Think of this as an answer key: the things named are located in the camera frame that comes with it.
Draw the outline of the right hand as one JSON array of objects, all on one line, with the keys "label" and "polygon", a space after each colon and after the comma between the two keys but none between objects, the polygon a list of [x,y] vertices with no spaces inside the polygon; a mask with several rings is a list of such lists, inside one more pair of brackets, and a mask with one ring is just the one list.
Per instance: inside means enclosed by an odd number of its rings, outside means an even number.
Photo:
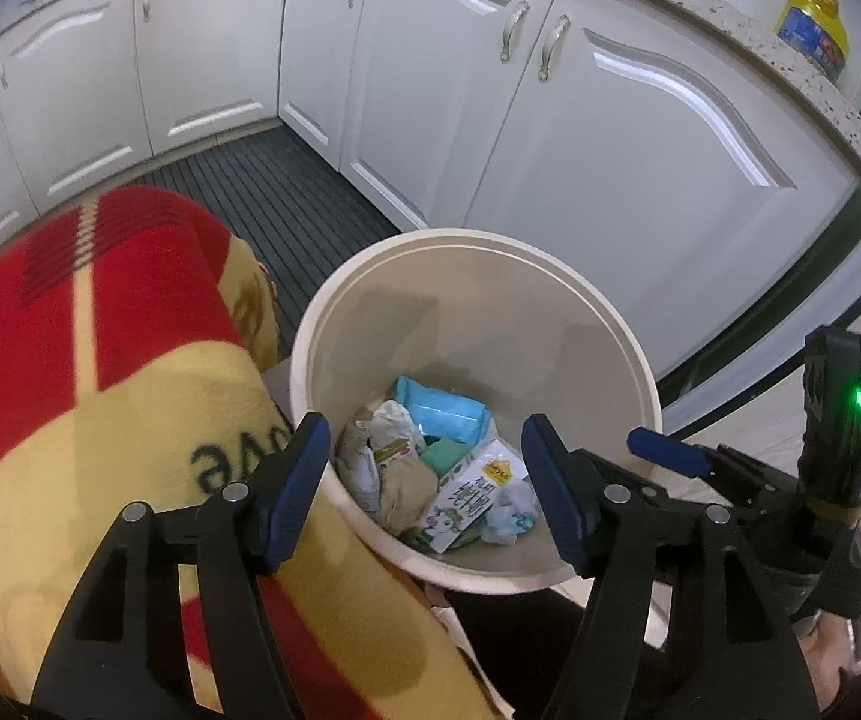
[{"label": "right hand", "polygon": [[827,712],[840,691],[861,676],[861,619],[823,613],[800,640],[817,705]]}]

